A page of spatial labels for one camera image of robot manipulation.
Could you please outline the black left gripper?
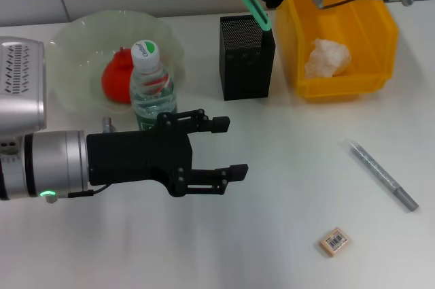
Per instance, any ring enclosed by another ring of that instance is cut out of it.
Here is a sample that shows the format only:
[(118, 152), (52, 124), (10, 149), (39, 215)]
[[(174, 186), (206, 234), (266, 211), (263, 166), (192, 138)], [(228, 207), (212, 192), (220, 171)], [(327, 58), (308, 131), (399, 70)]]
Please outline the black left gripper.
[(86, 136), (88, 177), (92, 186), (154, 180), (172, 197), (186, 194), (223, 195), (230, 182), (245, 179), (247, 164), (228, 168), (192, 169), (187, 134), (226, 133), (228, 116), (210, 119), (204, 109), (160, 119), (146, 131), (97, 133)]

